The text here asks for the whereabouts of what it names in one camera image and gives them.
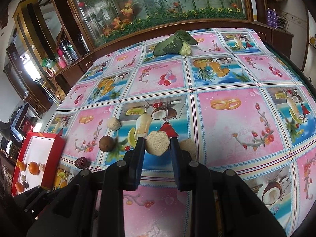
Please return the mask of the beige peeled fruit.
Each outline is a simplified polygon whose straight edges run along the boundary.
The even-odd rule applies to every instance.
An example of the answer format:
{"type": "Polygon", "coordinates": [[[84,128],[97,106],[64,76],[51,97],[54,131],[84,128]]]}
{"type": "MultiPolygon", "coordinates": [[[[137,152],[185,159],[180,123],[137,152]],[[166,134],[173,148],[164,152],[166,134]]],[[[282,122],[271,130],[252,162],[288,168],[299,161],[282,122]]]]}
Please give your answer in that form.
{"type": "Polygon", "coordinates": [[[146,152],[154,156],[163,155],[169,147],[170,140],[165,131],[152,131],[146,137],[146,152]]]}
{"type": "Polygon", "coordinates": [[[45,169],[46,169],[46,164],[44,164],[44,163],[39,163],[39,171],[40,171],[40,172],[44,172],[45,169]]]}
{"type": "Polygon", "coordinates": [[[179,142],[181,150],[187,151],[190,153],[190,156],[193,160],[196,160],[196,144],[192,139],[185,139],[179,142]]]}

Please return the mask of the brown round longan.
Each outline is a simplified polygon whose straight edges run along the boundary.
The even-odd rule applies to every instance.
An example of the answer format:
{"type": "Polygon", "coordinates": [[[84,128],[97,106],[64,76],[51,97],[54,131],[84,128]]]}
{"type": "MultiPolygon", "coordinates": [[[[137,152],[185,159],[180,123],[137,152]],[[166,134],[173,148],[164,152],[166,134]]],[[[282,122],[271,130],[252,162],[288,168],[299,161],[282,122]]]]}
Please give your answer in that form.
{"type": "Polygon", "coordinates": [[[111,152],[115,146],[114,139],[108,135],[103,136],[99,140],[99,149],[102,152],[111,152]]]}

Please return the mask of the beige peeled fruit chunk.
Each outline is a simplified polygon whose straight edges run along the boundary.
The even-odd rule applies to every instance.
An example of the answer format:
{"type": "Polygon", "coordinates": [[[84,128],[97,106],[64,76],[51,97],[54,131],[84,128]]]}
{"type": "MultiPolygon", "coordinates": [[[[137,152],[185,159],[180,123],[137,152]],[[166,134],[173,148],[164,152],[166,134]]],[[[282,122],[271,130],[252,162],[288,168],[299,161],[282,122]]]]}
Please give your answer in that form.
{"type": "Polygon", "coordinates": [[[113,132],[119,130],[122,127],[120,121],[116,117],[111,117],[107,121],[107,128],[113,132]]]}

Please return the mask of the dark red jujube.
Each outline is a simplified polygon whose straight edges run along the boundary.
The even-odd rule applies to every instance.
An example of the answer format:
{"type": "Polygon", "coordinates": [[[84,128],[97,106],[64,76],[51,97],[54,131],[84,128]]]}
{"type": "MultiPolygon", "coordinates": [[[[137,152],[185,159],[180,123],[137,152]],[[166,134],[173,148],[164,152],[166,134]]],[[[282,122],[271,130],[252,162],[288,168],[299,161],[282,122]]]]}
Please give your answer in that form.
{"type": "Polygon", "coordinates": [[[90,161],[86,157],[80,157],[75,160],[75,167],[78,169],[87,168],[90,165],[90,161]]]}
{"type": "Polygon", "coordinates": [[[22,185],[25,189],[29,189],[29,184],[26,181],[23,181],[22,185]]]}

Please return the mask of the orange tangerine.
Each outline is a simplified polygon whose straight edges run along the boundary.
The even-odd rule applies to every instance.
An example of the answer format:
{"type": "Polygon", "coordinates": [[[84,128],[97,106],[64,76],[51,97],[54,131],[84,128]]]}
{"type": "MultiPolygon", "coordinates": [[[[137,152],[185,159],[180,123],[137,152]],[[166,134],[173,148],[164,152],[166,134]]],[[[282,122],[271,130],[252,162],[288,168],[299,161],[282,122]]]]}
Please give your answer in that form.
{"type": "Polygon", "coordinates": [[[39,165],[36,162],[30,162],[28,164],[28,170],[32,175],[38,175],[40,173],[39,165]]]}
{"type": "Polygon", "coordinates": [[[24,162],[20,162],[17,161],[17,167],[19,168],[19,170],[21,170],[22,172],[24,172],[27,168],[26,164],[24,162]]]}
{"type": "Polygon", "coordinates": [[[14,186],[16,188],[16,191],[19,193],[23,193],[25,190],[25,187],[20,182],[16,182],[14,186]]]}

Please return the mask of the red white tray box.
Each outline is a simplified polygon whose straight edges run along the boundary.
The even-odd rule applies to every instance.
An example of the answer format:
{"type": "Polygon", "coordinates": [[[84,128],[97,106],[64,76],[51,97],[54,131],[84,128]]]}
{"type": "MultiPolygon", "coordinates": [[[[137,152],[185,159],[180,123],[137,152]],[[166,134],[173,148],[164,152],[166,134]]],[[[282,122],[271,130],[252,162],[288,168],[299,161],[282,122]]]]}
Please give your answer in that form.
{"type": "Polygon", "coordinates": [[[20,194],[20,191],[16,189],[16,183],[22,183],[22,176],[26,177],[29,189],[36,186],[52,189],[64,147],[65,140],[58,134],[29,132],[23,142],[17,162],[24,163],[26,166],[32,162],[37,165],[43,164],[44,171],[34,175],[31,174],[28,168],[21,171],[16,166],[12,179],[11,194],[13,196],[20,194]]]}

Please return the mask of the colourful fruit print tablecloth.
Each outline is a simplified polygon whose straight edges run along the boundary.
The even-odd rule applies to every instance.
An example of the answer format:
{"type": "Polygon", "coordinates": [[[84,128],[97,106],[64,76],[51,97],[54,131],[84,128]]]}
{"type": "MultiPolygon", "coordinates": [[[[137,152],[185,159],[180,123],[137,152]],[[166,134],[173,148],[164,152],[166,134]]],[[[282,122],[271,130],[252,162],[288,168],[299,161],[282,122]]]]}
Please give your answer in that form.
{"type": "Polygon", "coordinates": [[[86,157],[97,172],[139,136],[192,139],[196,160],[234,170],[292,235],[315,203],[315,92],[252,29],[191,31],[192,54],[155,57],[163,37],[102,56],[71,87],[45,131],[65,139],[54,189],[86,157]],[[107,121],[122,127],[113,132],[107,121]],[[99,140],[114,139],[111,152],[99,140]]]}

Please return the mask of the dark side table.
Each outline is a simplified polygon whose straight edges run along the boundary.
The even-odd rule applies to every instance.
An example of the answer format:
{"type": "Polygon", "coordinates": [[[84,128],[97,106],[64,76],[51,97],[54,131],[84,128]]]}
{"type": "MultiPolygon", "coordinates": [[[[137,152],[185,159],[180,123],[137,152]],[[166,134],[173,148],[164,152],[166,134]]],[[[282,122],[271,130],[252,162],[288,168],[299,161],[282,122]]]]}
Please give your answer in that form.
{"type": "Polygon", "coordinates": [[[17,106],[9,118],[12,142],[22,145],[27,132],[35,126],[38,119],[38,115],[29,103],[17,106]]]}

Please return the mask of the pink bottle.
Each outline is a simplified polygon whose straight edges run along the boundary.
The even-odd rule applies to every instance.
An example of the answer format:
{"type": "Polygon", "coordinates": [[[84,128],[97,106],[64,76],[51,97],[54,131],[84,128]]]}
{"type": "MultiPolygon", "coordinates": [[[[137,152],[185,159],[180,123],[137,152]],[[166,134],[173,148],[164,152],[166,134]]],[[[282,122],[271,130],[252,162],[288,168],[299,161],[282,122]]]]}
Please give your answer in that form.
{"type": "Polygon", "coordinates": [[[67,63],[66,63],[66,61],[64,59],[63,52],[60,49],[58,49],[57,53],[59,55],[58,63],[60,65],[60,67],[64,69],[67,66],[67,63]]]}

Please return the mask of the green leafy cabbage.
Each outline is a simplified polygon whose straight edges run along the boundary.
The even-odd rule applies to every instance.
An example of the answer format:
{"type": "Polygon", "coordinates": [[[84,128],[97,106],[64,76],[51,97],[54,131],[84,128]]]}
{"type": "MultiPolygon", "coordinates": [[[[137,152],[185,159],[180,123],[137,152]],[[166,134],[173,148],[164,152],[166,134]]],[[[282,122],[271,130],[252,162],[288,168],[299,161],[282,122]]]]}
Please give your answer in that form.
{"type": "Polygon", "coordinates": [[[177,30],[174,35],[155,45],[153,55],[155,57],[166,54],[179,54],[189,56],[192,54],[192,45],[198,45],[198,41],[183,29],[177,30]]]}

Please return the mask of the green plastic bag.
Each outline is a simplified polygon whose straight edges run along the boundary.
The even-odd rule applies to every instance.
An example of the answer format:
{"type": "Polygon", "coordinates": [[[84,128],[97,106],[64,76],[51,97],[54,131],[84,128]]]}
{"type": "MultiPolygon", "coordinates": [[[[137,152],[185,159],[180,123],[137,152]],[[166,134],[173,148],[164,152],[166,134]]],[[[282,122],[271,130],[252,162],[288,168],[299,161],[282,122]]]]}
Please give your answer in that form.
{"type": "Polygon", "coordinates": [[[42,59],[42,67],[46,67],[48,69],[52,69],[57,65],[57,62],[55,60],[51,60],[49,58],[43,58],[42,59]]]}

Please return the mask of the black steel thermos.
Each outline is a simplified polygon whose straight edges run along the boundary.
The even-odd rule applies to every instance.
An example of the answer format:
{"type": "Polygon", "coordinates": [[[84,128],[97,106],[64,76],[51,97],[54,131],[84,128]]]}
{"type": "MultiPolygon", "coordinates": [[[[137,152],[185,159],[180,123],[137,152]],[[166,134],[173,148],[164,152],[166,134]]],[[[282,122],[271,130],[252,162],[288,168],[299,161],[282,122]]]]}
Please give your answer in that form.
{"type": "Polygon", "coordinates": [[[87,43],[86,43],[86,41],[81,33],[78,34],[78,42],[83,45],[86,53],[90,52],[90,49],[89,49],[89,47],[88,47],[88,45],[87,45],[87,43]]]}

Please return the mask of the glass flower display panel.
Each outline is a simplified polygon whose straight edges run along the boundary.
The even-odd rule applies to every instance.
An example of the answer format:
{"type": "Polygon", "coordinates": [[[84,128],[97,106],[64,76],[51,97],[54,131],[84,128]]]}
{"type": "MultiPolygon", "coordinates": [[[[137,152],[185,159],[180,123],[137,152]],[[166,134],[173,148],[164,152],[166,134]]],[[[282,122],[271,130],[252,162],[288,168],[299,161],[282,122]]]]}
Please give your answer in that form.
{"type": "Polygon", "coordinates": [[[119,37],[191,19],[248,19],[246,0],[70,0],[95,48],[119,37]]]}

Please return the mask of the gold black pillar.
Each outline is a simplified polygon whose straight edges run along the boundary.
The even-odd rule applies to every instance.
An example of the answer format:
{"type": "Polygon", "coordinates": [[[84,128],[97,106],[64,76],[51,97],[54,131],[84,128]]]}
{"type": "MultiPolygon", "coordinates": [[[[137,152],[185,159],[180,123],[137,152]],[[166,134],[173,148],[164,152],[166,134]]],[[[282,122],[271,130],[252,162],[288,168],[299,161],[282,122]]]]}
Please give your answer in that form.
{"type": "Polygon", "coordinates": [[[41,76],[41,85],[57,103],[60,103],[65,97],[65,92],[56,79],[61,67],[58,62],[52,69],[42,67],[43,58],[56,59],[56,42],[44,20],[38,0],[21,0],[13,18],[22,44],[41,76]]]}

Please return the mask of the purple bottles pair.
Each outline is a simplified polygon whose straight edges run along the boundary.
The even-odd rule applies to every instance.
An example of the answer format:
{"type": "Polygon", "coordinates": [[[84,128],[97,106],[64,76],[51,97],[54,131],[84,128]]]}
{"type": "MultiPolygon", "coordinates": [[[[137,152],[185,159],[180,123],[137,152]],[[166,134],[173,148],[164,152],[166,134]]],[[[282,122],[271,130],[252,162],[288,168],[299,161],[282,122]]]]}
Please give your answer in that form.
{"type": "Polygon", "coordinates": [[[267,8],[266,20],[269,27],[278,28],[278,15],[275,9],[267,8]]]}

